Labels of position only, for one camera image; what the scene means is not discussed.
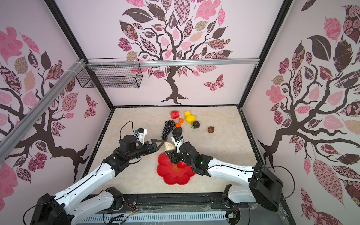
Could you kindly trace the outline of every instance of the red fruit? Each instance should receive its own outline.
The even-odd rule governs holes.
[[[177,119],[179,117],[180,117],[179,111],[171,111],[171,118],[172,119]]]

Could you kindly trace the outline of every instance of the black cable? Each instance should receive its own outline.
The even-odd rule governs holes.
[[[294,182],[294,189],[293,189],[292,193],[291,193],[288,197],[281,198],[281,199],[287,199],[287,198],[289,198],[290,196],[292,196],[292,195],[294,194],[294,192],[295,192],[295,179],[294,179],[294,176],[291,174],[291,172],[290,172],[288,169],[286,169],[286,168],[283,167],[283,166],[269,166],[269,167],[263,168],[263,169],[261,169],[261,170],[246,171],[246,170],[240,170],[240,169],[238,169],[238,168],[234,168],[234,167],[227,166],[227,165],[214,165],[214,166],[209,167],[207,170],[209,170],[209,169],[211,169],[211,168],[213,168],[213,167],[216,167],[216,166],[225,166],[225,167],[229,167],[229,168],[232,168],[232,169],[235,169],[235,170],[239,170],[239,171],[241,171],[241,172],[248,172],[248,173],[258,172],[258,171],[262,171],[262,170],[266,170],[266,169],[274,168],[274,167],[281,167],[281,168],[284,168],[286,171],[289,172],[289,174],[291,175],[291,178],[293,179],[293,182]]]

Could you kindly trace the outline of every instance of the red flower-shaped plate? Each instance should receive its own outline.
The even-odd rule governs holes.
[[[173,164],[170,162],[169,157],[162,153],[158,158],[159,165],[156,168],[156,172],[159,176],[163,177],[164,182],[168,185],[187,184],[190,177],[195,173],[191,171],[191,167],[183,162]]]

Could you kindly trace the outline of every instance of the butterfly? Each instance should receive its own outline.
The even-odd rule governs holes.
[[[89,116],[95,116],[96,115],[96,111],[94,108],[96,108],[96,105],[98,103],[95,102],[95,100],[92,100],[90,98],[90,96],[88,96],[86,94],[86,101],[87,101],[87,104],[89,105],[89,108],[86,110],[85,114],[84,114],[84,118],[87,118]]]
[[[224,79],[224,74],[221,74],[215,81],[215,83],[213,82],[206,82],[204,83],[205,86],[209,87],[211,91],[213,91],[215,93],[215,90],[217,88],[221,88],[224,87],[224,82],[222,81]]]

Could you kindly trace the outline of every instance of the brown fruit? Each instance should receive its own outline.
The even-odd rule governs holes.
[[[214,131],[215,131],[214,127],[209,127],[207,129],[207,132],[209,132],[209,133],[214,133]]]

